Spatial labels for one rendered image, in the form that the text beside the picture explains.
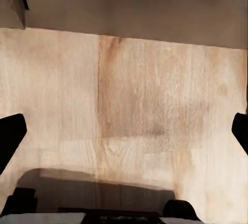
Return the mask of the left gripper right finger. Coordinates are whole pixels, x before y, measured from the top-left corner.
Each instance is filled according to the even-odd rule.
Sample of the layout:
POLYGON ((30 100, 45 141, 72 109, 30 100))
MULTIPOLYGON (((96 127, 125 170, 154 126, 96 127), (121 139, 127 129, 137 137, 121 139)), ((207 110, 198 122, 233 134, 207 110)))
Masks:
POLYGON ((248 115, 237 113, 231 131, 248 155, 248 115))

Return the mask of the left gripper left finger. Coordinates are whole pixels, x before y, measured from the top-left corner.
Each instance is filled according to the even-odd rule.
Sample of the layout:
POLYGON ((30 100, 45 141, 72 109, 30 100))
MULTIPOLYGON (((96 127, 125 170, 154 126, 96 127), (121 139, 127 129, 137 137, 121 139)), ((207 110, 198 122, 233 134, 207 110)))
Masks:
POLYGON ((0 175, 27 133, 22 113, 0 119, 0 175))

